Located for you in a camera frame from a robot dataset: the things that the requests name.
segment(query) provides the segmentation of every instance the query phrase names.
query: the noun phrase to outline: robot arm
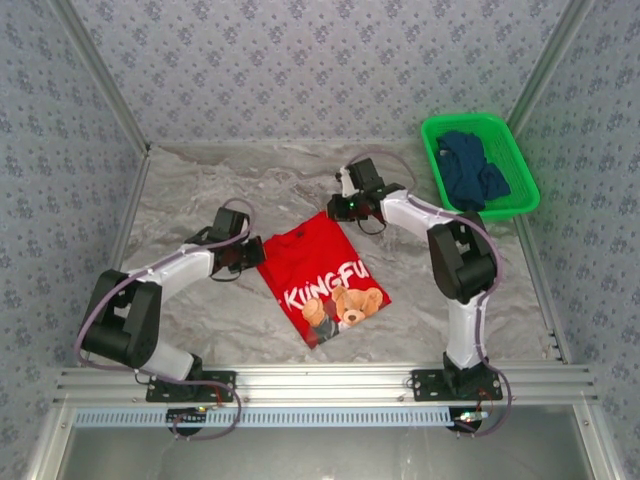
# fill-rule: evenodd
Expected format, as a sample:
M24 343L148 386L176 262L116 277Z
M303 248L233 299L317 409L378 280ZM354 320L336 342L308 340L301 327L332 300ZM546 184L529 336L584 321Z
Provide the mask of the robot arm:
M495 260L486 241L474 229L452 220L441 208L411 195L403 186L385 185L371 159L343 167L336 177L342 184L342 194L333 195L329 202L330 218L356 221L373 216L428 242L436 284L449 304L445 367L460 377L460 372L478 366L482 359L476 348L475 328L480 311L483 343L486 305L479 301L496 275ZM462 216L484 229L477 213Z
M91 324L82 348L133 369L184 380L193 376L199 359L159 339L160 309L179 291L222 268L237 273L264 261L260 237L241 237L235 243L207 248L241 236L248 215L220 208L213 226L206 227L174 253L152 266L129 272L108 270L96 283L85 321L107 292L128 277L147 271L107 304Z

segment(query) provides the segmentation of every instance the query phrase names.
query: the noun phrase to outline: red t-shirt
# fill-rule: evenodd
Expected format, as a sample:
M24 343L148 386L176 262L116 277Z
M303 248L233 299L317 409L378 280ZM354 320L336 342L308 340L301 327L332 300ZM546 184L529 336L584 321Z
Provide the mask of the red t-shirt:
M325 212L274 235L264 250L258 271L311 348L391 303Z

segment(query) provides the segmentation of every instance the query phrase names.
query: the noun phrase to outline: green basket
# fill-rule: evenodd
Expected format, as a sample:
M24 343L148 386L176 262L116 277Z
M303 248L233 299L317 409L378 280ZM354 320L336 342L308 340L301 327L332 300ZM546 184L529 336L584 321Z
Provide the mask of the green basket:
M483 220L490 222L509 220L515 215L529 213L536 209L540 203L540 192L522 158L522 153L507 124L500 117L490 113L440 115L428 118L422 124L422 139L438 184L440 198L446 209L459 211L449 202L435 152L438 151L437 139L453 130L473 133L479 137L484 146L487 161L496 164L511 188L510 195L487 202L486 208L479 212Z

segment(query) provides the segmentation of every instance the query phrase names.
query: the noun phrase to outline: dark blue cloth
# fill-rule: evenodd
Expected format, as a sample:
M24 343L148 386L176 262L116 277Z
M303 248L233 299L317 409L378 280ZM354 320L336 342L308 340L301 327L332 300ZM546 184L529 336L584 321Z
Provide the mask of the dark blue cloth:
M451 205L458 210L484 210L486 200L509 195L502 172L487 163L482 142L473 134L449 132L438 138L436 160Z

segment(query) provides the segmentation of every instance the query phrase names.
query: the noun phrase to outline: black mounting bracket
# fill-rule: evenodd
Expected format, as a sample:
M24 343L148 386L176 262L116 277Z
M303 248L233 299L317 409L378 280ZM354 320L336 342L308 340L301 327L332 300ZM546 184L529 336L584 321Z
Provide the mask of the black mounting bracket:
M411 389L416 402L502 400L502 385L497 373L479 363L459 369L444 354L444 368L412 370Z
M198 375L199 381L214 380L236 388L237 374L230 370L204 370ZM162 380L149 380L147 387L149 403L232 403L233 395L224 388L208 385L176 385Z

